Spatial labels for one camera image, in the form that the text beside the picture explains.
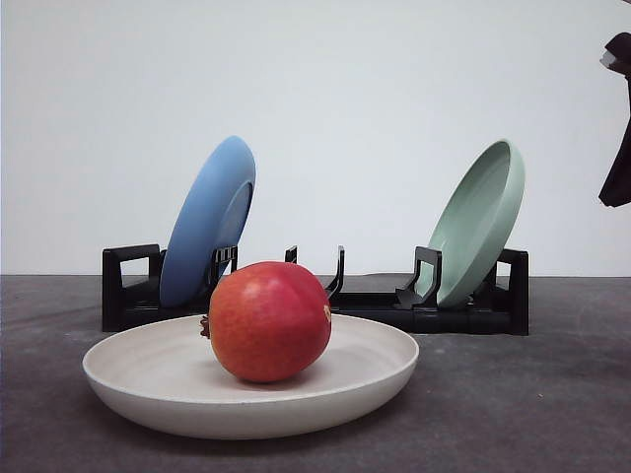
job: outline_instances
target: plate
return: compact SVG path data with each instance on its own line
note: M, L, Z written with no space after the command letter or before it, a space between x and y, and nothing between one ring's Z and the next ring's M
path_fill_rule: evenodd
M222 142L206 160L171 234L160 277L162 306L182 305L201 293L213 250L239 242L255 176L252 153L237 136Z
M83 359L113 411L157 431L200 439L271 439L337 426L389 401L408 381L419 348L389 325L332 316L331 338L308 368L279 382L237 379L199 335L201 316L133 328Z
M466 303L496 263L520 211L526 171L522 155L506 140L491 145L475 161L452 195L429 247L443 252L438 305ZM422 268L416 292L432 285Z

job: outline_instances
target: mint green plate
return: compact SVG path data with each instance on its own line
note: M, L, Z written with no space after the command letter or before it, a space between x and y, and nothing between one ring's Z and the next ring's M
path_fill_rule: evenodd
M469 169L450 199L429 247L443 252L438 305L464 304L500 256L520 211L526 171L509 141L491 145ZM424 296L432 271L423 263L416 293Z

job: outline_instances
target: black dish rack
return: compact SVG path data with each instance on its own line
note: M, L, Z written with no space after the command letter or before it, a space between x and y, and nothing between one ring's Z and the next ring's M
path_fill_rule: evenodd
M210 296L219 283L221 268L237 269L238 248L228 246L213 251L206 284L200 294L179 307L160 305L160 274L167 251L157 244L107 248L103 251L102 330L116 332L147 323L206 314ZM326 291L331 311L376 320L410 333L470 333L528 335L528 253L504 249L496 264L469 301L459 308L441 308L437 293L441 285L441 251L417 246L414 272L402 288L387 293L344 292L343 246L338 246L337 271ZM149 258L149 274L138 283L124 286L120 265L123 261ZM297 263L298 248L285 251L285 261ZM422 263L432 266L433 282L421 297L414 285ZM511 266L508 287L497 283L497 263Z

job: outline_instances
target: dark gray surface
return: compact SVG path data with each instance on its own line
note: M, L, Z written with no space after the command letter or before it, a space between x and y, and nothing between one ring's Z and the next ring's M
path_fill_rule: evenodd
M398 276L348 287L393 288ZM2 278L3 472L631 471L631 278L535 278L528 337L420 335L378 411L258 441L174 437L111 412L81 370L100 278Z

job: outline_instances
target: pomegranate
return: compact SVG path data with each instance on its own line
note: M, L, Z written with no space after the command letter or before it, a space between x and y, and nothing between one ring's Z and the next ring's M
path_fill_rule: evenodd
M308 367L331 333L326 292L295 263L264 261L223 278L208 319L219 363L255 382L285 379Z

